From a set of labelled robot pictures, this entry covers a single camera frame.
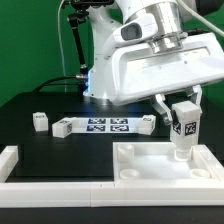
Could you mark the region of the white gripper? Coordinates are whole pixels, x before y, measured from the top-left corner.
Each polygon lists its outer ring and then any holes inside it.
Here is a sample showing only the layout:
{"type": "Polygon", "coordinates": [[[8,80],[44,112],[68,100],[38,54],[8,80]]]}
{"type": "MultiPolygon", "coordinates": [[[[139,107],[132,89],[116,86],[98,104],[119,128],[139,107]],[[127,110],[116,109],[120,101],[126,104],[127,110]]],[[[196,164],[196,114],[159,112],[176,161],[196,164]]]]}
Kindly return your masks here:
{"type": "Polygon", "coordinates": [[[201,107],[202,88],[224,79],[224,50],[212,33],[190,36],[179,50],[155,54],[142,43],[115,51],[105,67],[105,88],[115,105],[154,96],[153,108],[166,126],[173,123],[163,94],[185,90],[190,105],[201,107]]]}

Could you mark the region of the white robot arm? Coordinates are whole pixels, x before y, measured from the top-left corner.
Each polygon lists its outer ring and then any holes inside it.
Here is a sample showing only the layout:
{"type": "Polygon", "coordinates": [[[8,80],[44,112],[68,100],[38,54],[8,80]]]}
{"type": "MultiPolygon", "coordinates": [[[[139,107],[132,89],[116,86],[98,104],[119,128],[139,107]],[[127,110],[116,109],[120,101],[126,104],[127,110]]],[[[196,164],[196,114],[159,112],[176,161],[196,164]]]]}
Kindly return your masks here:
{"type": "Polygon", "coordinates": [[[150,99],[173,122],[165,96],[186,91],[198,105],[201,87],[224,79],[221,31],[185,31],[199,16],[194,0],[69,0],[84,99],[124,105],[150,99]]]}

